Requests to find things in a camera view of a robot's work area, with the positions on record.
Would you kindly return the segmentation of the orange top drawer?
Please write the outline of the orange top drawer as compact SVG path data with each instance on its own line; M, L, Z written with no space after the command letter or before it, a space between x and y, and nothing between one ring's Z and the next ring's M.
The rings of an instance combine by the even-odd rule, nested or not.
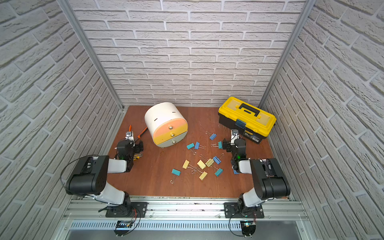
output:
M173 120L169 120L161 124L159 127L157 127L154 130L152 136L153 138L157 138L166 133L174 134L175 136L178 136L187 131L188 131L187 121L183 118L176 118Z

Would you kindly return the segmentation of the white round drawer cabinet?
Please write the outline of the white round drawer cabinet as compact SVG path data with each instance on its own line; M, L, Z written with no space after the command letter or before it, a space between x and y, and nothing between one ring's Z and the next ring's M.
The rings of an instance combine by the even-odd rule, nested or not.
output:
M176 118L185 119L174 104L169 103L169 102L164 102L164 103L160 103L160 104L157 104L157 105L151 107L146 112L145 123L148 127L148 130L149 130L151 136L152 136L154 130L157 127L159 127L161 124L163 124L169 120L173 120ZM173 146L174 144L176 144L175 141L173 141L172 145L165 144L165 145L160 145L160 146L157 145L157 146L160 148L166 148L166 147Z

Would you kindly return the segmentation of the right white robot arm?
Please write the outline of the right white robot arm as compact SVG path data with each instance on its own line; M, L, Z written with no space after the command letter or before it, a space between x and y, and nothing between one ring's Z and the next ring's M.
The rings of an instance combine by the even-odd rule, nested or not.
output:
M236 139L233 142L223 140L223 149L232 153L233 170L241 174L250 174L253 179L253 188L241 194L238 199L237 213L248 216L263 203L291 194L291 187L277 159L248 158L246 141L243 139Z

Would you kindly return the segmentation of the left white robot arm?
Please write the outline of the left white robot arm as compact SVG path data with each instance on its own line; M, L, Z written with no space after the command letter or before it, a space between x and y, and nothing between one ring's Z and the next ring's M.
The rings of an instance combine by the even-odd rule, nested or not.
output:
M136 144L133 140L122 140L117 144L115 159L108 155L88 155L75 160L76 165L64 185L67 194L91 197L106 204L99 211L106 211L107 218L137 217L138 211L132 206L129 194L109 184L107 176L130 172L135 156L143 150L142 141Z

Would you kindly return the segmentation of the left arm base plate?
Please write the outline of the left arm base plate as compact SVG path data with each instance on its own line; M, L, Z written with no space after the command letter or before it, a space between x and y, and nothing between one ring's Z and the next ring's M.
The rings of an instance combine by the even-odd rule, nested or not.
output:
M129 205L110 206L107 208L106 218L144 218L147 212L148 202L132 202Z

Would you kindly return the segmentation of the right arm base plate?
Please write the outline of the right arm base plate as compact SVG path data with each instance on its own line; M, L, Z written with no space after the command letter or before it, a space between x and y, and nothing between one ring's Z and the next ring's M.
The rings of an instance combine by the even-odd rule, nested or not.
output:
M224 213L229 218L263 219L265 217L262 206L248 208L238 203L224 203Z

